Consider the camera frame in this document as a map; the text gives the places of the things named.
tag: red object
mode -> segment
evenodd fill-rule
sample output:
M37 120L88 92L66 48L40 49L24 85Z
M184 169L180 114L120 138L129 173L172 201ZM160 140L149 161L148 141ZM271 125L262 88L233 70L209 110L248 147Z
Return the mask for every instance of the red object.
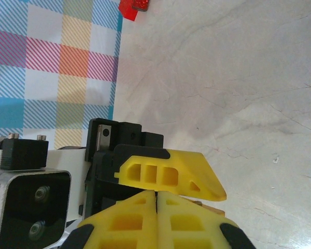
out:
M139 11L147 11L149 8L150 0L134 0L133 9L137 9Z
M131 21L135 21L138 11L133 9L133 3L135 0L121 0L119 4L119 11L124 18Z

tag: black rubber pad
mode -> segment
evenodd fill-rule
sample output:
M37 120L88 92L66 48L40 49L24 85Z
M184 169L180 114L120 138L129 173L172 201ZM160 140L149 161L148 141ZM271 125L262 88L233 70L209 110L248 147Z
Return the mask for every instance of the black rubber pad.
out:
M93 228L94 227L91 224L87 224L73 230L60 249L83 249L93 231Z
M238 227L222 223L220 229L232 249L256 249L245 233Z

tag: checkered fabric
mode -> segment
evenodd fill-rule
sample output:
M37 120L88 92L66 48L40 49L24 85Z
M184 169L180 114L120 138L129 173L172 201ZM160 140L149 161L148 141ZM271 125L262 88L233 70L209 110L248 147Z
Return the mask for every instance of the checkered fabric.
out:
M86 143L112 118L122 15L118 0L0 0L0 136Z

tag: striped cloth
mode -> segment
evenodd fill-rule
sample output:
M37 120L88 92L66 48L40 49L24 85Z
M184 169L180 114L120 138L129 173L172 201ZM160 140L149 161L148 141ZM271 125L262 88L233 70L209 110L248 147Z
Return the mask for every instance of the striped cloth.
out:
M112 118L118 0L0 0L0 136L81 146L91 118Z

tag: white table surface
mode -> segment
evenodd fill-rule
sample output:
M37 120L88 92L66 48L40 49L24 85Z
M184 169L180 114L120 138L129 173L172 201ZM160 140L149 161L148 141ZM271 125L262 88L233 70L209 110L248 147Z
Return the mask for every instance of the white table surface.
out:
M151 0L123 23L114 120L203 152L257 248L311 249L311 1Z

